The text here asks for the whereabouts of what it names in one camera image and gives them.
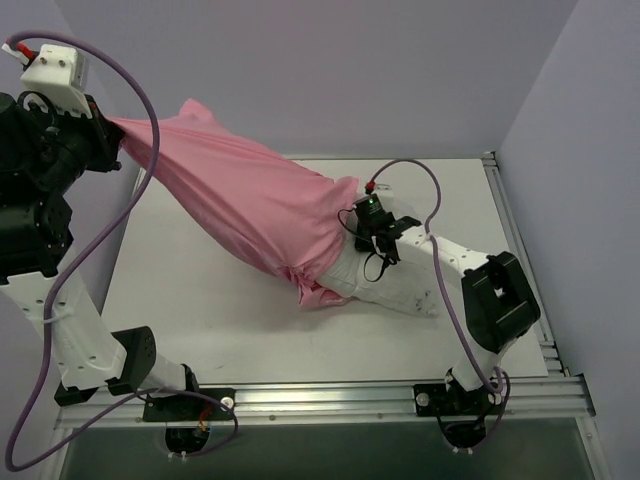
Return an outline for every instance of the black cable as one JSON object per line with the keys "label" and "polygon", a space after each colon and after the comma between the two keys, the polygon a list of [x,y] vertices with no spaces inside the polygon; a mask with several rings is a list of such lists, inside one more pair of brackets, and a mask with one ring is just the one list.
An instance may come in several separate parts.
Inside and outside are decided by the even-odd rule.
{"label": "black cable", "polygon": [[[359,238],[360,240],[362,240],[362,241],[364,241],[364,242],[367,242],[367,243],[369,243],[369,244],[371,244],[371,245],[374,245],[373,241],[372,241],[370,238],[365,238],[365,237],[363,237],[363,236],[361,236],[361,235],[358,235],[358,233],[357,233],[357,232],[354,232],[353,230],[351,230],[351,229],[350,229],[350,228],[349,228],[349,227],[344,223],[344,221],[343,221],[343,220],[342,220],[342,218],[340,217],[340,214],[341,214],[342,212],[351,213],[351,212],[353,212],[353,208],[352,208],[351,210],[347,210],[346,208],[343,208],[343,209],[338,210],[338,222],[340,222],[340,225],[342,225],[342,228],[344,228],[347,232],[349,232],[349,233],[350,233],[351,235],[353,235],[354,237]],[[374,280],[369,280],[369,279],[367,278],[367,264],[369,263],[369,260],[371,260],[371,258],[372,258],[374,255],[376,255],[376,256],[378,256],[379,258],[381,258],[381,259],[382,259],[382,267],[380,267],[380,273],[378,274],[378,276],[377,276]],[[363,272],[364,279],[365,279],[367,282],[375,283],[375,282],[377,282],[378,280],[380,280],[380,279],[382,278],[382,276],[384,275],[385,270],[386,270],[390,265],[396,265],[397,263],[398,263],[397,261],[393,260],[393,259],[392,259],[391,257],[389,257],[388,255],[383,257],[382,255],[380,255],[380,254],[379,254],[379,253],[377,253],[377,252],[371,252],[371,254],[369,254],[369,256],[367,257],[367,259],[364,261],[364,265],[362,266],[362,268],[363,268],[363,270],[364,270],[364,272]]]}

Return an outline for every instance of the glass panel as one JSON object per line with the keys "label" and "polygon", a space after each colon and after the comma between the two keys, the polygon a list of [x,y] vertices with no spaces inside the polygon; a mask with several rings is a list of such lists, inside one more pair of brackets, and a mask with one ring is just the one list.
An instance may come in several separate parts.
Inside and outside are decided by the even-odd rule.
{"label": "glass panel", "polygon": [[[218,430],[216,438],[228,431]],[[91,429],[69,448],[61,478],[593,478],[573,419],[506,421],[472,456],[454,455],[435,423],[241,426],[230,445],[186,464],[168,461],[163,434]]]}

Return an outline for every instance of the wire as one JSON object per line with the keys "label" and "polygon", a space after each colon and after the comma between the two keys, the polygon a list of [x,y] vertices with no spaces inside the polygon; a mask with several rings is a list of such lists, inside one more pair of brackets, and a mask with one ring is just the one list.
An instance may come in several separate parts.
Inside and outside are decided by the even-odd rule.
{"label": "wire", "polygon": [[442,299],[444,300],[445,307],[447,309],[447,312],[449,313],[449,317],[451,318],[451,322],[453,323],[453,327],[454,327],[454,329],[456,331],[456,334],[458,335],[458,339],[460,340],[460,343],[462,344],[462,348],[463,348],[465,354],[467,355],[467,358],[469,359],[469,362],[471,363],[471,366],[472,366],[474,372],[476,373],[476,375],[478,376],[478,378],[480,379],[480,381],[482,382],[484,387],[490,393],[493,393],[493,394],[501,393],[503,388],[504,388],[504,384],[503,384],[502,376],[500,375],[500,373],[498,371],[498,367],[494,368],[494,371],[496,372],[497,378],[498,378],[498,387],[495,388],[491,384],[491,380],[489,378],[487,378],[487,376],[484,374],[484,372],[482,371],[482,368],[480,368],[480,365],[478,364],[478,361],[476,360],[475,356],[473,355],[473,351],[471,350],[471,346],[469,345],[469,342],[465,337],[464,331],[462,330],[462,326],[460,325],[460,321],[458,320],[456,312],[453,309],[453,305],[451,303],[451,299],[449,298],[449,293],[447,292],[447,287],[446,287],[445,282],[444,282],[444,276],[442,274],[442,268],[440,267],[440,260],[438,258],[438,242],[436,241],[435,236],[431,235],[431,227],[430,227],[431,220],[433,220],[433,218],[436,216],[436,214],[440,210],[440,205],[442,204],[442,188],[440,187],[440,182],[438,182],[437,177],[435,176],[433,171],[429,167],[424,165],[422,162],[419,162],[419,161],[417,161],[417,160],[415,160],[413,158],[399,158],[399,159],[396,159],[396,160],[391,160],[390,162],[388,162],[385,165],[383,165],[382,167],[380,167],[373,174],[373,177],[371,177],[371,180],[369,181],[369,184],[374,184],[376,178],[378,178],[378,176],[382,172],[384,172],[387,168],[389,168],[392,165],[395,165],[397,163],[412,163],[414,165],[417,165],[420,168],[422,168],[423,170],[425,170],[429,174],[431,179],[433,180],[433,183],[434,183],[435,188],[436,188],[436,205],[433,208],[433,211],[429,214],[429,216],[427,216],[426,220],[424,221],[424,229],[425,229],[425,231],[427,233],[427,236],[431,240],[431,244],[433,245],[433,265],[434,265],[434,268],[435,268],[436,279],[438,280],[438,286],[440,288],[440,293],[442,294]]}
{"label": "wire", "polygon": [[[498,371],[499,371],[499,375],[504,377],[504,383],[506,385],[505,394],[504,394],[504,397],[502,398],[502,403],[500,404],[500,411],[498,412],[498,416],[496,417],[495,421],[493,422],[493,425],[491,426],[489,431],[486,433],[484,438],[473,446],[474,450],[478,449],[480,446],[485,444],[495,434],[496,429],[498,428],[498,425],[502,422],[502,418],[504,417],[504,414],[507,411],[507,403],[509,402],[509,398],[511,396],[511,379],[509,378],[509,375],[507,374],[507,372],[502,370],[500,367],[497,367],[497,368],[498,368]],[[440,430],[442,431],[442,434],[443,434],[445,440],[447,441],[447,443],[449,443],[449,445],[452,446],[452,447],[458,447],[448,437],[448,435],[447,435],[448,431],[451,430],[451,428],[454,428],[455,426],[458,426],[458,425],[464,425],[464,424],[469,424],[469,425],[474,425],[474,426],[475,425],[480,425],[480,423],[482,423],[482,421],[492,411],[493,411],[493,407],[490,408],[490,409],[487,409],[476,420],[473,420],[473,421],[470,421],[470,422],[452,422],[452,423],[450,423],[448,425],[444,425],[440,415],[436,414],[436,419],[438,420],[438,425],[440,426]]]}
{"label": "wire", "polygon": [[202,455],[206,455],[207,453],[211,453],[214,450],[217,450],[218,448],[222,447],[223,445],[226,445],[227,443],[229,443],[238,434],[238,427],[239,427],[238,417],[236,416],[236,414],[235,414],[235,412],[233,411],[232,408],[227,407],[226,405],[224,405],[219,400],[216,400],[215,398],[208,397],[207,395],[203,395],[201,393],[187,392],[187,391],[184,391],[184,390],[175,390],[173,388],[161,388],[161,389],[158,389],[158,388],[147,388],[145,390],[138,390],[137,392],[131,393],[131,394],[127,395],[126,397],[121,398],[120,400],[115,402],[113,405],[109,406],[109,408],[106,408],[102,412],[98,413],[95,417],[93,417],[90,420],[88,420],[84,425],[79,427],[77,430],[74,430],[74,432],[71,435],[69,435],[65,439],[63,439],[60,442],[58,442],[57,444],[55,444],[49,450],[47,450],[46,452],[42,453],[41,455],[39,455],[38,457],[34,458],[33,460],[25,463],[24,465],[16,466],[16,468],[20,468],[20,470],[25,470],[25,469],[33,466],[33,465],[36,465],[36,464],[42,462],[46,458],[48,458],[51,455],[53,455],[54,453],[56,453],[62,447],[67,445],[69,442],[72,442],[73,440],[78,438],[91,425],[93,425],[94,423],[98,422],[99,420],[102,420],[104,417],[106,417],[111,412],[113,412],[116,408],[121,407],[125,403],[130,402],[131,400],[133,400],[134,398],[137,398],[138,396],[146,395],[146,394],[150,394],[150,393],[158,393],[158,392],[170,393],[172,395],[182,395],[182,396],[185,396],[185,397],[197,398],[199,400],[204,400],[206,402],[212,403],[216,407],[218,407],[221,410],[227,412],[229,414],[229,416],[231,417],[231,420],[233,421],[233,431],[229,435],[227,435],[224,439],[222,439],[221,441],[211,445],[208,448],[200,450],[199,452],[189,453],[189,454],[186,455],[186,457],[199,457],[199,456],[202,456]]}
{"label": "wire", "polygon": [[429,214],[427,219],[424,221],[424,228],[428,234],[430,232],[431,220],[433,220],[433,217],[436,216],[436,214],[440,210],[440,205],[442,204],[442,189],[440,188],[440,182],[438,182],[438,179],[436,178],[435,174],[429,167],[427,167],[422,162],[419,162],[418,160],[415,160],[413,158],[397,158],[395,160],[391,160],[390,162],[385,163],[382,167],[380,167],[376,171],[376,173],[373,174],[373,177],[371,177],[371,180],[369,180],[369,183],[367,185],[375,185],[375,181],[380,176],[380,174],[384,172],[387,168],[397,163],[413,163],[414,165],[417,165],[423,170],[425,170],[433,180],[433,183],[436,187],[436,205],[433,208],[433,211]]}
{"label": "wire", "polygon": [[[344,223],[344,221],[340,217],[340,214],[342,212],[349,212],[349,213],[353,212],[353,208],[351,210],[347,210],[346,208],[338,210],[338,221],[340,222],[340,225],[342,225],[342,228],[344,228],[347,232],[349,232],[354,237],[359,238],[360,240],[362,240],[364,242],[367,242],[367,243],[369,243],[369,244],[371,244],[373,246],[373,241],[371,239],[367,239],[365,237],[362,237],[362,236],[358,235],[356,232],[354,232],[353,230],[351,230],[349,227],[347,227],[347,225]],[[367,264],[369,263],[369,260],[371,260],[371,258],[374,255],[382,259],[382,266],[380,267],[380,274],[376,277],[376,279],[375,280],[369,280],[369,278],[367,278]],[[362,274],[364,276],[364,279],[367,282],[375,283],[375,282],[377,282],[378,280],[380,280],[382,278],[382,276],[384,275],[385,270],[387,269],[387,267],[389,267],[389,265],[395,265],[396,263],[398,263],[398,262],[396,262],[393,259],[391,259],[388,255],[383,257],[378,252],[371,252],[369,254],[369,256],[365,259],[364,265],[362,266],[362,270],[363,270]]]}
{"label": "wire", "polygon": [[[129,72],[127,72],[120,64],[118,64],[115,60],[113,60],[107,54],[93,47],[92,45],[86,42],[83,42],[81,40],[75,39],[73,37],[56,33],[56,32],[47,32],[42,30],[28,30],[28,31],[17,33],[9,37],[6,43],[13,50],[17,50],[19,48],[22,48],[20,47],[20,42],[22,42],[23,40],[28,40],[33,38],[47,39],[47,40],[53,40],[53,41],[69,44],[73,47],[84,50],[85,52],[95,56],[96,58],[98,58],[99,60],[102,60],[104,63],[109,65],[111,68],[113,68],[131,86],[131,88],[133,88],[133,90],[136,92],[136,94],[140,98],[142,104],[144,105],[145,110],[147,111],[147,114],[149,115],[149,120],[151,122],[151,132],[153,136],[153,142],[151,147],[151,159],[147,167],[147,172],[144,178],[142,179],[140,186],[135,191],[133,197],[131,198],[131,201],[125,207],[125,209],[119,215],[117,215],[113,219],[113,221],[109,223],[96,236],[96,238],[94,238],[89,243],[89,245],[87,245],[87,247],[84,250],[82,250],[82,252],[78,254],[78,256],[69,264],[69,266],[63,272],[61,272],[58,275],[55,282],[53,283],[53,286],[51,287],[51,290],[47,294],[47,297],[44,303],[44,320],[46,321],[52,318],[53,303],[55,301],[55,298],[58,292],[60,292],[60,289],[65,284],[65,282],[69,279],[69,277],[73,274],[73,272],[82,264],[82,262],[84,262],[87,259],[87,257],[91,255],[91,253],[129,215],[129,213],[131,212],[133,207],[136,205],[136,203],[138,203],[138,200],[140,200],[140,197],[142,196],[147,186],[151,182],[151,179],[153,178],[153,175],[155,173],[156,165],[158,163],[158,156],[160,152],[160,127],[158,124],[158,117],[153,109],[153,106],[151,105],[151,101],[145,94],[142,87],[138,84],[138,82],[136,82],[136,80],[131,76]],[[13,461],[13,454],[15,451],[16,443],[18,441],[18,437],[20,436],[20,432],[22,431],[22,428],[24,427],[27,421],[27,418],[29,417],[31,411],[33,410],[33,407],[36,401],[38,400],[40,393],[42,392],[44,383],[47,378],[49,366],[51,365],[52,336],[53,335],[52,335],[51,323],[45,323],[44,335],[43,335],[44,347],[42,350],[42,363],[40,366],[40,372],[38,374],[36,383],[33,387],[33,391],[31,392],[31,395],[29,396],[22,412],[20,413],[20,416],[18,417],[18,420],[16,421],[16,424],[13,427],[13,430],[11,431],[11,434],[7,441],[4,461],[5,461],[5,466],[7,470],[9,470],[10,472],[20,472],[36,465],[37,463],[41,462],[42,460],[44,460],[46,457],[48,457],[58,449],[62,448],[62,446],[66,445],[66,443],[68,443],[68,442],[65,442],[65,443],[58,444],[57,446],[45,452],[46,455],[44,456],[41,455],[33,460],[23,463],[22,465],[16,465]],[[105,410],[104,412],[96,416],[95,417],[96,420],[90,420],[89,422],[87,422],[87,424],[80,427],[76,432],[74,432],[73,435],[71,435],[68,439],[65,439],[65,440],[71,441],[72,439],[76,438],[77,437],[76,433],[84,432],[89,427],[89,425],[95,423],[95,421],[99,420],[100,418],[102,418],[104,415],[106,415],[113,409],[119,407],[120,405],[129,401],[131,398],[135,398],[135,397],[136,397],[136,394],[132,394],[129,397],[126,397],[128,400],[123,399],[123,400],[120,400],[119,402],[116,402],[107,410]]]}

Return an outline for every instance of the screw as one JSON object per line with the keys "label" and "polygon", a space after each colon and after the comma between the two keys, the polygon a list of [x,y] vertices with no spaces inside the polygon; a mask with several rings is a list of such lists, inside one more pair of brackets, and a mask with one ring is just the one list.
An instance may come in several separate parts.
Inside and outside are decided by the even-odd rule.
{"label": "screw", "polygon": [[416,396],[416,404],[419,407],[427,407],[429,406],[429,395],[427,395],[426,393],[419,393]]}
{"label": "screw", "polygon": [[487,395],[487,398],[489,399],[489,403],[491,405],[500,405],[502,403],[502,395],[500,395],[499,393],[490,393],[489,395]]}
{"label": "screw", "polygon": [[227,407],[229,410],[231,410],[235,406],[235,402],[231,397],[224,397],[222,400],[220,400],[220,403]]}

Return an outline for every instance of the pink garment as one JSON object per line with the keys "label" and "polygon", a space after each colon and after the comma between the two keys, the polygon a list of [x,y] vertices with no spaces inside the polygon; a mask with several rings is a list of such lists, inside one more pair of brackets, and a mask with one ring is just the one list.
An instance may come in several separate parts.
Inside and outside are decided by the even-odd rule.
{"label": "pink garment", "polygon": [[[123,147],[149,164],[149,121],[112,119],[126,132]],[[286,278],[299,304],[319,307],[347,299],[315,282],[338,258],[345,233],[338,210],[350,208],[358,186],[337,181],[233,135],[195,100],[160,121],[155,177],[222,247],[257,269]]]}

